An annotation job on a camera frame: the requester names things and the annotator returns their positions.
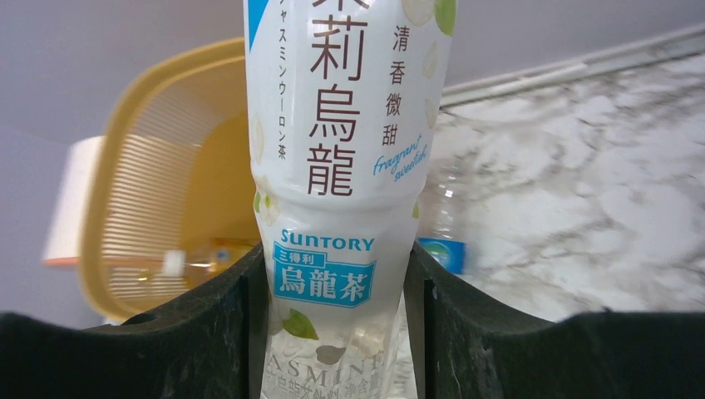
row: white marble countertop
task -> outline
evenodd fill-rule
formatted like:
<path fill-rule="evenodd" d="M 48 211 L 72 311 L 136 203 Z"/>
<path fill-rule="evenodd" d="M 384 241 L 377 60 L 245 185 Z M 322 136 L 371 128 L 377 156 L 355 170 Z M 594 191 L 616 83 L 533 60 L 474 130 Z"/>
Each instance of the white marble countertop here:
<path fill-rule="evenodd" d="M 468 283 L 551 321 L 705 310 L 705 55 L 445 111 L 431 161 L 470 176 Z M 405 326 L 390 397 L 413 399 Z"/>

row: green leaf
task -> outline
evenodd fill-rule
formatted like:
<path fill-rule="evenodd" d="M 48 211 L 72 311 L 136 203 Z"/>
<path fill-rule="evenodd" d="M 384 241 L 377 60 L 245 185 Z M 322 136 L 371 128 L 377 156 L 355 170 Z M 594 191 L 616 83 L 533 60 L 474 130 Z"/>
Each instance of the green leaf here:
<path fill-rule="evenodd" d="M 289 309 L 289 319 L 283 321 L 284 329 L 287 333 L 304 339 L 318 340 L 316 329 L 313 328 L 311 320 L 308 320 L 303 313 Z"/>
<path fill-rule="evenodd" d="M 257 213 L 259 213 L 259 201 L 260 201 L 261 199 L 262 199 L 262 197 L 259 196 L 259 191 L 257 191 L 256 193 L 254 193 L 254 202 L 253 202 L 253 205 L 254 205 L 254 211 L 257 212 Z"/>
<path fill-rule="evenodd" d="M 456 30 L 456 0 L 436 0 L 433 11 L 441 32 L 452 37 Z"/>

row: laundry basket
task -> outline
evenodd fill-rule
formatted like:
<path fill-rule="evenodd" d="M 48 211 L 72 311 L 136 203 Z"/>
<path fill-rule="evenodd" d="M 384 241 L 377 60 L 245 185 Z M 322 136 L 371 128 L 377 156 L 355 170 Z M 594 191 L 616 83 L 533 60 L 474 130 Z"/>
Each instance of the laundry basket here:
<path fill-rule="evenodd" d="M 202 47 L 155 66 L 116 107 L 83 229 L 89 303 L 124 320 L 190 286 L 161 272 L 165 252 L 259 241 L 249 172 L 244 42 Z"/>

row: bottle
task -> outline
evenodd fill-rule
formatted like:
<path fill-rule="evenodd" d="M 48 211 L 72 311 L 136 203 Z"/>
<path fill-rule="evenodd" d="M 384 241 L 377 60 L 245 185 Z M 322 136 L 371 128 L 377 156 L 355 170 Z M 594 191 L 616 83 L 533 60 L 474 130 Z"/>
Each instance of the bottle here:
<path fill-rule="evenodd" d="M 465 271 L 466 209 L 469 182 L 463 159 L 456 157 L 431 168 L 419 198 L 418 241 L 446 270 Z"/>
<path fill-rule="evenodd" d="M 456 0 L 249 0 L 263 399 L 386 399 Z"/>

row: gray wall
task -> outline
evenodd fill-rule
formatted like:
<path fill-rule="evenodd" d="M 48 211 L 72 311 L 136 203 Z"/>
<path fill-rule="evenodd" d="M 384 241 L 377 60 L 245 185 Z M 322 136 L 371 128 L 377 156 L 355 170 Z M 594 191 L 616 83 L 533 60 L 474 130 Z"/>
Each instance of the gray wall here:
<path fill-rule="evenodd" d="M 703 0 L 459 2 L 448 84 L 705 22 Z M 0 309 L 97 323 L 75 274 L 40 265 L 67 145 L 100 134 L 149 66 L 241 36 L 241 10 L 237 0 L 0 0 Z"/>

